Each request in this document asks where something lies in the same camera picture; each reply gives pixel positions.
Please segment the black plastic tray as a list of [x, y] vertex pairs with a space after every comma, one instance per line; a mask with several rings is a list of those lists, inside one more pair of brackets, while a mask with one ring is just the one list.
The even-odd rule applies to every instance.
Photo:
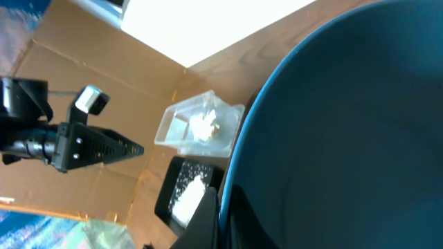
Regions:
[[212, 162], [173, 157], [154, 206], [155, 215], [181, 236], [206, 189], [218, 190], [223, 177], [224, 169]]

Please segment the white napkin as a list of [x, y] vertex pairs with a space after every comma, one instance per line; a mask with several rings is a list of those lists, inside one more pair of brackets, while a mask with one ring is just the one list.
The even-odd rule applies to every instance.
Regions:
[[211, 110], [208, 113], [198, 113], [190, 119], [190, 129], [194, 140], [207, 142], [212, 140], [220, 130], [220, 126], [216, 123], [216, 112]]

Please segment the dark blue plate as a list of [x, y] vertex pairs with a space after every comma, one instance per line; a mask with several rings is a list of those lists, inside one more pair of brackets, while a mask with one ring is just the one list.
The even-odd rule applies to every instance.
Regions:
[[442, 2], [380, 1], [302, 40], [242, 127], [231, 191], [278, 248], [442, 249]]

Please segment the pile of white rice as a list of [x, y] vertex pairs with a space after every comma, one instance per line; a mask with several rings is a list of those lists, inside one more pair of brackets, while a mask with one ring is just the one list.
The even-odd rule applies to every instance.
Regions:
[[186, 228], [209, 187], [211, 168], [201, 163], [183, 162], [176, 180], [168, 211], [172, 219]]

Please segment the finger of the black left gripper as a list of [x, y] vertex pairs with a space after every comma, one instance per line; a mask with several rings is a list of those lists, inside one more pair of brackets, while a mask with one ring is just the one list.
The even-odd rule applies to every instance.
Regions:
[[82, 165], [116, 163], [144, 154], [143, 146], [110, 129], [87, 127], [81, 139]]

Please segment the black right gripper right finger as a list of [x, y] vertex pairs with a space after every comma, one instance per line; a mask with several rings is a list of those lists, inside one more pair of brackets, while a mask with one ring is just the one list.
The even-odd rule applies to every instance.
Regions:
[[268, 208], [267, 196], [247, 196], [243, 187], [234, 185], [230, 196], [228, 235], [230, 248], [277, 249], [278, 246], [260, 223], [257, 211]]

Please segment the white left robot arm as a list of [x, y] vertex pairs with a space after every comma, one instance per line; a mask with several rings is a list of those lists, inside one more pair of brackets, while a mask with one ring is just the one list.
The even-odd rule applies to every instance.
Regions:
[[142, 156], [143, 146], [101, 127], [87, 124], [104, 109], [109, 95], [94, 85], [75, 94], [66, 122], [51, 124], [48, 83], [1, 78], [1, 161], [40, 160], [66, 173], [98, 163], [110, 164]]

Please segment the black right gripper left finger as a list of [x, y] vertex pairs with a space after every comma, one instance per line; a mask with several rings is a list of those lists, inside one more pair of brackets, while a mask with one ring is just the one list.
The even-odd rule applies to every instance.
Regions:
[[219, 238], [219, 200], [217, 190], [209, 187], [184, 233], [170, 249], [217, 249]]

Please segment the clear plastic bin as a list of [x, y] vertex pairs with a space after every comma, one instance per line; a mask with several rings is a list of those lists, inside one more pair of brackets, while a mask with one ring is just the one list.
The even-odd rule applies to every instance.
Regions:
[[243, 104], [231, 106], [206, 91], [165, 110], [154, 144], [181, 155], [228, 158], [244, 111]]

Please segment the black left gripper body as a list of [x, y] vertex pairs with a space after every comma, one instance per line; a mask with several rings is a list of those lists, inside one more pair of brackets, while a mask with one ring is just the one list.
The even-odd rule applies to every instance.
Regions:
[[55, 151], [51, 165], [62, 173], [73, 169], [88, 167], [86, 142], [88, 127], [79, 122], [63, 122], [58, 125]]

